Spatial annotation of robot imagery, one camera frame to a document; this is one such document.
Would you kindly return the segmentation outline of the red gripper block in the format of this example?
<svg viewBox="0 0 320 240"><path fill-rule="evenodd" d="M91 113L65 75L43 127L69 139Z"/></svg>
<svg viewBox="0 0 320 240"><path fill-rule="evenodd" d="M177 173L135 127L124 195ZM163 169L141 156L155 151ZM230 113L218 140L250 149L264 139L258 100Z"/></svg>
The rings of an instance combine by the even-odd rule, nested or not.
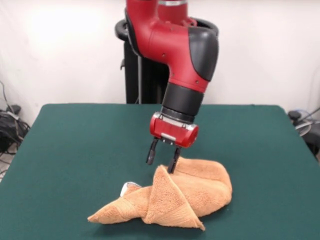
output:
<svg viewBox="0 0 320 240"><path fill-rule="evenodd" d="M196 141L199 127L194 123L188 124L170 119L157 111L151 117L149 130L154 138L147 155L146 163L152 165L154 162L158 138L169 140L177 145L173 158L167 166L167 172L173 174L181 155L181 147L189 148Z"/></svg>

